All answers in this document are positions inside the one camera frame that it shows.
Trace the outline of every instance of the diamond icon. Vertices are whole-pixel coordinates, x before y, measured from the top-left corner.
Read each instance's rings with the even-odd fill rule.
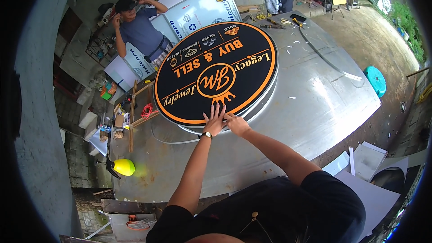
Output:
[[[189,51],[186,53],[185,57],[190,57],[193,56],[194,54],[197,53],[197,49],[189,49]]]

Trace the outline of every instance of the person in black shirt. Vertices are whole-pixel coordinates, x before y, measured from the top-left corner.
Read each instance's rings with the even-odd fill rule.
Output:
[[[357,242],[365,224],[360,198],[283,143],[252,130],[239,116],[219,114],[219,104],[204,113],[206,125],[180,183],[147,243],[315,243]],[[253,184],[216,202],[195,218],[213,137],[227,125],[253,144],[288,177]]]

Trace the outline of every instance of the plaid shorts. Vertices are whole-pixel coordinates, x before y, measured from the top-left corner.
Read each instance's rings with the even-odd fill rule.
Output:
[[[167,50],[168,52],[170,52],[171,49],[172,49],[172,47],[173,47],[172,43],[169,42],[168,45],[166,46],[165,50]],[[163,60],[165,59],[166,55],[168,55],[168,53],[166,53],[165,51],[163,51],[162,54],[158,58],[156,58],[154,61],[152,61],[151,64],[154,67],[156,67],[156,68],[159,69],[159,67],[161,66],[161,64],[162,64]]]

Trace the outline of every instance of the green plant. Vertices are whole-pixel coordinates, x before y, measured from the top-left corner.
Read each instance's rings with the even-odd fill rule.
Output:
[[[417,61],[419,63],[424,63],[425,58],[422,38],[411,10],[407,5],[397,1],[393,2],[391,7],[392,11],[390,17],[397,21],[397,26],[401,27],[408,33],[408,45],[413,51]]]

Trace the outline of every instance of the metal table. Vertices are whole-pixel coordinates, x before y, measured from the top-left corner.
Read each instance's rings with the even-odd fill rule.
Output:
[[[273,17],[289,19],[291,13]],[[266,20],[254,25],[266,24]],[[355,81],[324,62],[301,37],[299,29],[265,29],[279,52],[276,88],[265,110],[250,122],[258,132],[275,138],[311,160],[342,141],[364,123],[381,105],[362,70],[334,39],[310,19],[306,37],[339,69],[362,77]],[[146,98],[137,98],[140,107]],[[131,202],[167,202],[180,182],[196,143],[165,144],[197,137],[185,132],[162,116],[134,128],[134,151],[128,152],[128,139],[115,140],[111,158],[128,158],[135,164],[132,176],[113,179],[115,198]],[[255,182],[283,175],[260,151],[233,133],[213,139],[201,197],[233,192]]]

